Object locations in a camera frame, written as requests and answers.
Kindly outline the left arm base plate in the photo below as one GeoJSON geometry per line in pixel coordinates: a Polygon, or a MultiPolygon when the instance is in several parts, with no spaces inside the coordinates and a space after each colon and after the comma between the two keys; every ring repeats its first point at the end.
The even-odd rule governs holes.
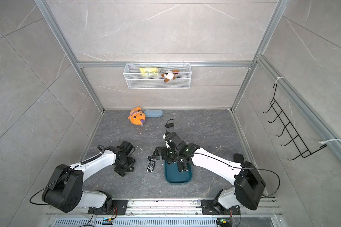
{"type": "Polygon", "coordinates": [[[101,208],[89,208],[89,215],[125,215],[129,200],[112,200],[105,202],[101,208]]]}

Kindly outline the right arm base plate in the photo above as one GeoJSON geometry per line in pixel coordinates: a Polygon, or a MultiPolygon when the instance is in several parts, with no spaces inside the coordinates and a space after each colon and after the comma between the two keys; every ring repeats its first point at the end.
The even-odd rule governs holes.
{"type": "Polygon", "coordinates": [[[233,206],[230,209],[226,209],[219,205],[218,203],[214,203],[213,200],[201,200],[201,210],[203,215],[240,215],[240,207],[233,206]]]}

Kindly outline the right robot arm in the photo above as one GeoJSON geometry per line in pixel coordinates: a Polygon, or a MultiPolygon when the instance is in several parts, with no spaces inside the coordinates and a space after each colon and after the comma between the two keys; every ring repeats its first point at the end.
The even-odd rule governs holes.
{"type": "Polygon", "coordinates": [[[229,161],[197,144],[187,144],[175,132],[166,132],[163,139],[166,145],[156,147],[153,158],[177,164],[179,172],[188,171],[188,165],[204,168],[232,185],[230,189],[220,190],[213,200],[202,200],[201,205],[207,215],[226,214],[240,205],[252,211],[257,210],[266,183],[259,170],[245,161],[242,154],[235,154],[234,160],[229,161]]]}

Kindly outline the teal storage box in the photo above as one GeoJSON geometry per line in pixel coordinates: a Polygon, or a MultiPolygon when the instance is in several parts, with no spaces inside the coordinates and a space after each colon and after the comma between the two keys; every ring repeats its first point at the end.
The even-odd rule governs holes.
{"type": "Polygon", "coordinates": [[[164,161],[164,177],[165,180],[170,184],[187,184],[192,180],[192,169],[188,163],[188,171],[179,172],[178,165],[176,163],[168,164],[164,161]]]}

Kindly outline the BMW key silver black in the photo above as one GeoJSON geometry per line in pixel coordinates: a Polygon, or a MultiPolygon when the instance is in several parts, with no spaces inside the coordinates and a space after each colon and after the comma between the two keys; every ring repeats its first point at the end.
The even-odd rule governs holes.
{"type": "Polygon", "coordinates": [[[151,160],[149,162],[149,165],[147,167],[147,172],[148,173],[152,173],[154,171],[154,167],[155,167],[155,161],[154,160],[151,160]]]}

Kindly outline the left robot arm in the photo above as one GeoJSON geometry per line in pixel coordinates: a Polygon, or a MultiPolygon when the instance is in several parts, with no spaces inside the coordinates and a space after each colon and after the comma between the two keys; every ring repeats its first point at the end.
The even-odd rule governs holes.
{"type": "Polygon", "coordinates": [[[89,159],[72,165],[57,166],[43,190],[44,205],[53,206],[64,213],[75,208],[89,208],[90,214],[107,215],[116,211],[112,195],[97,190],[86,191],[83,183],[100,170],[114,166],[121,177],[134,171],[135,159],[131,157],[135,147],[123,141],[119,146],[98,145],[99,153],[89,159]]]}

